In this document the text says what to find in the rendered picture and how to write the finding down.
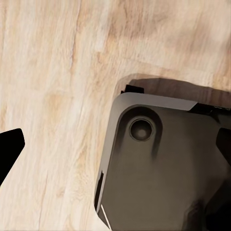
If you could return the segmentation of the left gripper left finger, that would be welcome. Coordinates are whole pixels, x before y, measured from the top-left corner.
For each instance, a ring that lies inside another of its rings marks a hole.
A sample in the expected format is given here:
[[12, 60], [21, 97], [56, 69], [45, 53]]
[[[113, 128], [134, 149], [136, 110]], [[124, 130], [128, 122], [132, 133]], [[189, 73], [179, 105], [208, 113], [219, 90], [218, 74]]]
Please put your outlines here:
[[0, 186], [25, 147], [21, 128], [0, 133]]

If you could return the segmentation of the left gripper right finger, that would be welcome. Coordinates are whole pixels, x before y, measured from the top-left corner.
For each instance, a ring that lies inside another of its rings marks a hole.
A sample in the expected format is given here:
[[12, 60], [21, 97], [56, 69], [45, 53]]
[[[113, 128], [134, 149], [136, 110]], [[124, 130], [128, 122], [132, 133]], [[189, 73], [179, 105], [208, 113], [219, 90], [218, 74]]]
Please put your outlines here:
[[231, 167], [231, 130], [220, 128], [218, 131], [216, 146]]

